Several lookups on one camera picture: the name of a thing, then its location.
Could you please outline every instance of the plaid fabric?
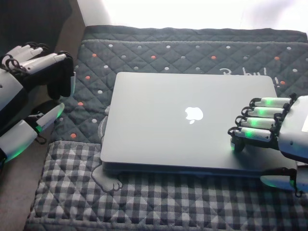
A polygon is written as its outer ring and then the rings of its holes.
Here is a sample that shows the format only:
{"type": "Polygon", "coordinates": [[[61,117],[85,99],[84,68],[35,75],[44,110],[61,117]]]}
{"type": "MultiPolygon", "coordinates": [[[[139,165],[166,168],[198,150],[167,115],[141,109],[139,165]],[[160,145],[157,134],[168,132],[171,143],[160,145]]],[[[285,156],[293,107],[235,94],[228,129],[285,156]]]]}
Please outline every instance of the plaid fabric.
{"type": "Polygon", "coordinates": [[[307,196],[259,179],[121,173],[123,188],[107,193],[91,177],[100,164],[97,144],[52,143],[26,229],[33,223],[81,230],[308,229],[307,196]]]}

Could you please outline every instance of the quilted mat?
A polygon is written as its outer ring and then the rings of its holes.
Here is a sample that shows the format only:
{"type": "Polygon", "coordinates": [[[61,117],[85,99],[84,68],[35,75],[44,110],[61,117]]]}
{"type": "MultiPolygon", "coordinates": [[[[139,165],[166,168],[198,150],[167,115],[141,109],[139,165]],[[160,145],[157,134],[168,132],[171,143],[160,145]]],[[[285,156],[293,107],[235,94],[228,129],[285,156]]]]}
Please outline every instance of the quilted mat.
{"type": "Polygon", "coordinates": [[[294,31],[86,28],[73,97],[55,125],[25,230],[307,230],[308,199],[258,179],[120,173],[97,182],[116,74],[268,75],[308,94],[307,36],[294,31]]]}

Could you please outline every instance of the apple logo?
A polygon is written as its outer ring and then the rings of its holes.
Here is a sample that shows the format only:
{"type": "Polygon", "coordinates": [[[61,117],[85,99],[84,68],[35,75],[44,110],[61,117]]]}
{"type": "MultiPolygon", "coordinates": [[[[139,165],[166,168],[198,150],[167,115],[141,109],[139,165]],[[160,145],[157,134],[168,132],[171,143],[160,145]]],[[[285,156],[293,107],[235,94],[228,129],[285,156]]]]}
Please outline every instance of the apple logo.
{"type": "Polygon", "coordinates": [[[203,112],[199,107],[188,107],[185,112],[187,113],[187,120],[190,120],[189,124],[193,124],[195,120],[203,118],[203,112]]]}

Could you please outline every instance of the quilted blanket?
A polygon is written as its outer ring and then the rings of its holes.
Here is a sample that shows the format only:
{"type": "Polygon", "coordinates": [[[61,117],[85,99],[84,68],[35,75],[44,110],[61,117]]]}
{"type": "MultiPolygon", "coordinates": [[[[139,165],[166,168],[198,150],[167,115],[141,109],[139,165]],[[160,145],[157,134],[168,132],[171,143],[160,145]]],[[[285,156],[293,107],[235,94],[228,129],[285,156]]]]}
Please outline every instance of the quilted blanket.
{"type": "Polygon", "coordinates": [[[25,230],[307,230],[308,199],[258,179],[119,173],[95,178],[116,74],[268,75],[308,94],[304,33],[86,28],[75,95],[52,133],[25,230]]]}

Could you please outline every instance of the laptop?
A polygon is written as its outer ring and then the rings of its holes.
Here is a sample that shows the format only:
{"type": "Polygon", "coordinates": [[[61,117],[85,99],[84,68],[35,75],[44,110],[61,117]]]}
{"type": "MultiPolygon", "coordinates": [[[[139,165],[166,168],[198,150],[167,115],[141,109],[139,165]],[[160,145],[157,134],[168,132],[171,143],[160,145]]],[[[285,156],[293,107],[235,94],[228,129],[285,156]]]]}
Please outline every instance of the laptop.
{"type": "Polygon", "coordinates": [[[103,169],[259,177],[295,168],[276,150],[232,152],[227,131],[256,97],[277,97],[269,76],[118,73],[103,169]]]}

